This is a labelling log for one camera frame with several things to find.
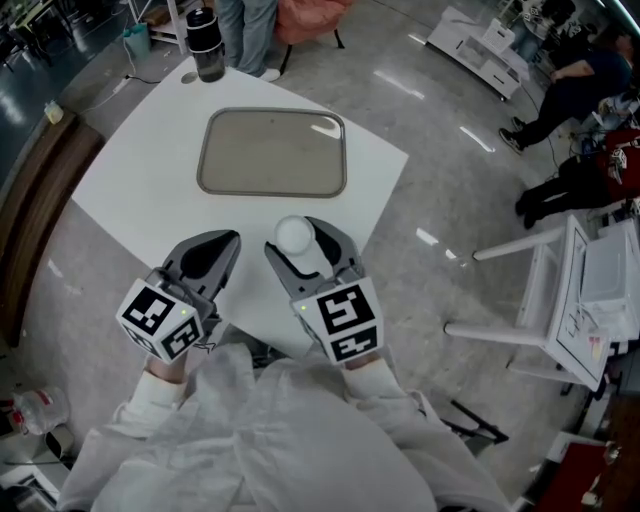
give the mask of pink chair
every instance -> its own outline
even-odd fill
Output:
[[[280,66],[284,74],[293,45],[315,39],[320,34],[333,31],[338,48],[344,45],[338,34],[338,22],[354,0],[279,0],[275,33],[288,45],[287,54]]]

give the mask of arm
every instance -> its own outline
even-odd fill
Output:
[[[177,409],[184,397],[186,353],[172,365],[150,358],[128,402],[91,429],[60,493],[60,510],[89,510],[120,465]]]
[[[551,73],[551,82],[555,84],[563,78],[580,78],[594,74],[595,71],[586,60],[579,60]]]
[[[347,400],[389,435],[429,484],[438,508],[506,512],[509,505],[493,478],[424,396],[403,391],[380,357],[358,361],[365,362],[355,360],[343,370]]]

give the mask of white jacket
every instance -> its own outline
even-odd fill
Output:
[[[248,349],[224,345],[180,406],[184,390],[145,372],[113,422],[87,436],[60,510],[508,510],[462,440],[384,360],[341,372],[317,354],[283,359],[256,380]]]

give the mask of reflective floor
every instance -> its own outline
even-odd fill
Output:
[[[409,154],[364,252],[386,338],[402,383],[423,390],[441,415],[455,419],[446,406],[455,398],[510,436],[481,460],[514,498],[531,479],[528,468],[541,462],[557,431],[575,416],[583,393],[560,397],[558,383],[505,370],[511,357],[528,353],[455,339],[442,327],[452,319],[515,320],[530,256],[478,263],[470,255],[525,235],[514,202],[555,166],[548,143],[520,157],[498,137],[510,116],[535,116],[532,99],[519,91],[502,103],[483,82],[423,44],[448,4],[475,18],[492,16],[474,0],[359,0],[340,25],[346,50],[338,50],[330,35],[297,46],[277,85]],[[156,79],[173,69],[181,57],[166,51],[157,47],[140,75]],[[274,47],[269,58],[278,65],[282,56],[283,48]],[[125,59],[107,48],[63,99],[78,109],[96,104],[114,86],[104,70],[125,67]],[[538,84],[526,88],[539,103]],[[149,90],[127,85],[106,107],[89,112],[88,122],[109,136]],[[566,138],[555,134],[552,143],[560,163],[568,156]],[[556,216],[535,229],[560,222]],[[17,354],[32,375],[68,393],[71,426],[80,439],[108,419],[139,375],[142,355],[113,315],[131,281],[146,271],[79,207],[68,205],[38,271]]]
[[[28,52],[9,59],[14,73],[0,65],[0,186],[44,115],[45,103],[56,99],[82,68],[122,32],[127,13],[119,5],[114,6],[113,12],[119,14],[108,20],[82,20],[75,24],[74,46],[64,38],[47,45],[52,67]]]

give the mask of white table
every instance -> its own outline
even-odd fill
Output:
[[[333,223],[364,249],[408,157],[344,119],[347,185],[337,197],[206,194],[196,183],[196,170],[207,121],[216,111],[326,109],[233,70],[212,84],[182,84],[180,78],[194,70],[193,59],[187,59],[140,103],[95,159],[73,199],[149,267],[161,265],[186,238],[217,229],[238,231],[242,252],[216,299],[221,316],[292,356],[302,355],[311,341],[264,256],[265,241],[273,241],[278,220],[299,214]]]
[[[560,243],[561,250],[550,249]],[[585,251],[589,238],[573,215],[565,226],[474,253],[486,260],[534,249],[529,279],[516,327],[486,327],[448,323],[445,332],[480,340],[540,347],[564,370],[546,370],[519,363],[509,369],[537,377],[585,384],[597,390],[604,373],[610,342],[596,349],[585,333],[593,323],[579,305]]]

